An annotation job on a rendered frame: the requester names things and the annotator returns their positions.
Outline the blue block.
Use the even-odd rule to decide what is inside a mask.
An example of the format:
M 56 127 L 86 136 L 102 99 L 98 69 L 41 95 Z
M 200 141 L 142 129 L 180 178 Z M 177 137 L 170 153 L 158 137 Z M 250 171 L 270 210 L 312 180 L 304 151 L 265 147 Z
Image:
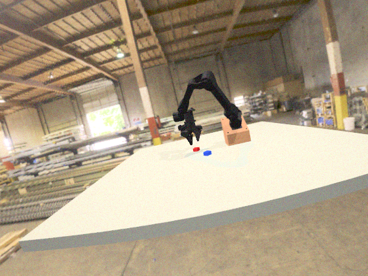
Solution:
M 203 152 L 204 153 L 204 156 L 209 156 L 209 155 L 211 155 L 212 154 L 212 152 L 210 151 L 210 150 L 207 150 L 207 151 L 205 151 L 205 152 Z

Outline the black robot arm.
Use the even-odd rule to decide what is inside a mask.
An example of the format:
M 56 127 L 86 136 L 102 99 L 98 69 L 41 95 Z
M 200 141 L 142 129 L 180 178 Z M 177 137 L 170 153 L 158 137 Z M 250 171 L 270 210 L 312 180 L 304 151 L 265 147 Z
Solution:
M 212 71 L 204 71 L 200 73 L 197 77 L 191 78 L 187 85 L 187 90 L 183 99 L 179 103 L 179 107 L 177 109 L 178 112 L 173 112 L 172 116 L 174 122 L 180 122 L 184 120 L 193 119 L 193 111 L 194 108 L 189 107 L 189 100 L 192 96 L 194 89 L 203 89 L 205 88 L 207 91 L 211 92 L 219 104 L 224 108 L 223 114 L 229 119 L 229 126 L 232 130 L 242 128 L 242 111 L 238 109 L 235 104 L 232 104 L 226 97 L 226 95 L 222 92 L 220 87 L 217 85 L 215 76 Z

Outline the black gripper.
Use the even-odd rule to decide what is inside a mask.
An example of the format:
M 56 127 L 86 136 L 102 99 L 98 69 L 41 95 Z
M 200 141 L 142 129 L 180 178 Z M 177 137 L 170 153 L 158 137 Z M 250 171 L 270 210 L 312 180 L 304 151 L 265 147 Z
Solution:
M 181 136 L 185 137 L 188 140 L 190 145 L 193 145 L 192 132 L 195 134 L 196 140 L 199 141 L 200 134 L 202 131 L 202 126 L 201 125 L 196 126 L 195 122 L 196 120 L 194 118 L 190 120 L 186 120 L 184 123 L 186 124 L 187 129 L 181 132 Z

